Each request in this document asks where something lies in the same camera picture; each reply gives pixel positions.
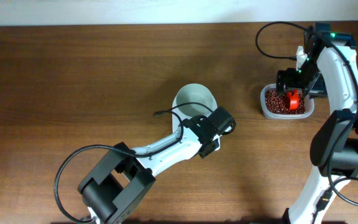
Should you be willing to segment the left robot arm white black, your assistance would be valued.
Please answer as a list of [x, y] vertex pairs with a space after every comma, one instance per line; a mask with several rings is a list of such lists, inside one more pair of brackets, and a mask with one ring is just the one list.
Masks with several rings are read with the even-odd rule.
[[181, 119], [169, 136], [152, 144], [112, 147], [80, 182], [78, 191], [92, 223], [122, 223], [140, 204], [156, 177], [178, 162], [206, 157], [219, 149], [219, 138], [236, 127], [222, 107], [209, 116]]

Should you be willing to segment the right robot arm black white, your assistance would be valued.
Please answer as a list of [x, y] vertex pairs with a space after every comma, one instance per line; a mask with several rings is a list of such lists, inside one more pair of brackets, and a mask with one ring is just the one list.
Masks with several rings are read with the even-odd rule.
[[325, 96], [330, 116], [310, 146], [312, 170], [297, 201], [285, 210], [282, 223], [321, 223], [340, 190], [358, 181], [358, 70], [351, 34], [331, 31], [317, 22], [304, 29], [304, 46], [293, 57], [296, 68], [277, 73], [282, 95]]

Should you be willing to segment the orange measuring scoop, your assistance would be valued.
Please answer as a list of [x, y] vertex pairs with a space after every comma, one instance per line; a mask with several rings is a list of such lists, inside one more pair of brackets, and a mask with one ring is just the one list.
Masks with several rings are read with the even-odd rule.
[[289, 110], [297, 110], [299, 108], [300, 99], [298, 95], [298, 90], [292, 90], [287, 92], [287, 99], [289, 104]]

